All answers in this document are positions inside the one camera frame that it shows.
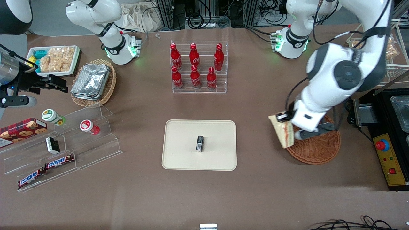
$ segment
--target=coca-cola bottle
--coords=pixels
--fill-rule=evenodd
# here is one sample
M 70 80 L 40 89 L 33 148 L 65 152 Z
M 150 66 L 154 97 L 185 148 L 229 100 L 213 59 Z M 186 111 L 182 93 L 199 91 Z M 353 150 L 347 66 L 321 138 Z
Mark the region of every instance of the coca-cola bottle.
M 172 81 L 176 90 L 183 89 L 182 76 L 180 76 L 180 73 L 176 66 L 172 66 Z
M 214 53 L 214 68 L 216 71 L 221 71 L 223 67 L 223 61 L 225 60 L 225 55 L 222 51 L 222 44 L 219 43 L 216 45 L 216 53 Z
M 202 87 L 202 83 L 200 82 L 200 73 L 198 72 L 198 68 L 195 65 L 192 65 L 190 78 L 192 79 L 192 85 L 195 90 L 198 90 Z
M 195 65 L 198 70 L 200 70 L 200 56 L 199 52 L 196 50 L 196 44 L 190 44 L 190 64 Z
M 178 70 L 182 68 L 182 58 L 180 56 L 179 51 L 176 49 L 176 44 L 171 44 L 171 59 L 172 63 Z
M 207 87 L 209 88 L 209 91 L 215 91 L 216 84 L 216 74 L 214 73 L 214 68 L 210 67 L 209 73 L 207 74 Z

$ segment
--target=table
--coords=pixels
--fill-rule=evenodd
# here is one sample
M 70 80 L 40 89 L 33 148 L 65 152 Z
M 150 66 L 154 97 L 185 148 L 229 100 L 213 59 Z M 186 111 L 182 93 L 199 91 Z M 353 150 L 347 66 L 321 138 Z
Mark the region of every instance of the table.
M 318 26 L 317 37 L 326 41 L 356 26 Z M 149 34 L 139 59 L 115 65 L 118 81 L 106 107 L 114 113 L 111 128 L 123 153 L 26 193 L 17 193 L 16 179 L 0 173 L 2 229 L 187 230 L 217 223 L 221 230 L 299 230 L 329 219 L 361 222 L 365 214 L 405 227 L 408 193 L 387 192 L 373 144 L 351 125 L 342 123 L 338 156 L 324 165 L 304 165 L 280 146 L 267 116 L 283 110 L 285 97 L 305 77 L 306 62 L 318 45 L 311 42 L 300 58 L 288 60 L 245 29 L 161 32 L 160 40 L 154 35 Z M 27 38 L 29 48 L 79 46 L 80 66 L 107 59 L 96 36 Z M 171 40 L 227 40 L 227 94 L 173 94 Z M 7 109 L 1 127 L 40 117 L 47 108 L 60 114 L 81 109 L 69 94 L 58 91 L 42 90 L 37 99 L 33 108 Z M 233 120 L 237 168 L 162 168 L 164 128 L 170 119 Z

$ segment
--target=beige tray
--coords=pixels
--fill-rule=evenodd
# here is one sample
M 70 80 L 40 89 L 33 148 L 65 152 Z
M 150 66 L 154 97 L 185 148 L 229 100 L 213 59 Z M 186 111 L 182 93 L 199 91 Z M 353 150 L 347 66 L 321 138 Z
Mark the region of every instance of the beige tray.
M 203 151 L 196 152 L 198 136 Z M 169 120 L 165 126 L 165 169 L 232 171 L 237 166 L 236 124 L 229 120 Z

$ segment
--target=woven basket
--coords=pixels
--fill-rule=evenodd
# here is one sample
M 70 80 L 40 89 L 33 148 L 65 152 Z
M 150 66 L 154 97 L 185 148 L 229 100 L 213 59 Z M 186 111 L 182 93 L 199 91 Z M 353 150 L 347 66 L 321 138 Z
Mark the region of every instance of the woven basket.
M 107 82 L 105 84 L 105 88 L 104 88 L 103 93 L 102 93 L 102 97 L 98 101 L 92 101 L 92 100 L 79 99 L 79 98 L 74 97 L 71 94 L 71 98 L 72 98 L 72 100 L 74 100 L 75 104 L 80 105 L 80 106 L 87 107 L 87 106 L 91 106 L 91 105 L 96 104 L 96 103 L 99 103 L 100 105 L 103 105 L 109 100 L 109 98 L 112 96 L 112 93 L 114 92 L 115 84 L 117 83 L 117 74 L 116 74 L 115 69 L 112 66 L 112 64 L 109 63 L 108 61 L 98 59 L 98 60 L 90 61 L 90 62 L 88 62 L 88 64 L 97 64 L 97 65 L 103 64 L 103 65 L 109 66 L 109 68 L 111 69 L 111 71 L 109 73 L 109 76 L 108 76 L 108 80 L 107 80 Z M 76 80 L 78 79 L 79 73 L 84 68 L 84 66 L 81 67 L 81 69 L 75 75 L 74 82 L 72 83 L 73 86 L 74 86 Z
M 325 116 L 327 122 L 333 121 Z M 294 132 L 300 130 L 294 126 Z M 304 140 L 294 140 L 294 145 L 287 148 L 288 152 L 297 160 L 310 165 L 320 165 L 334 159 L 341 147 L 339 131 L 330 131 L 324 135 Z

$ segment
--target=red switch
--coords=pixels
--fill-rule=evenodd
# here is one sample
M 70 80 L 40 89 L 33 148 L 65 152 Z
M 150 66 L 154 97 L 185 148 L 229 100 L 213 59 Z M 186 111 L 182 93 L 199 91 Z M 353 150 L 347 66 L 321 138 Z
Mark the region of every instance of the red switch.
M 389 150 L 389 143 L 388 143 L 387 140 L 381 139 L 381 140 L 379 140 L 379 141 L 377 141 L 377 142 L 375 143 L 375 147 L 376 147 L 376 149 L 378 149 L 378 150 L 381 150 L 381 151 L 383 151 L 383 152 L 386 152 L 386 151 Z
M 396 174 L 396 170 L 394 168 L 389 169 L 389 174 Z

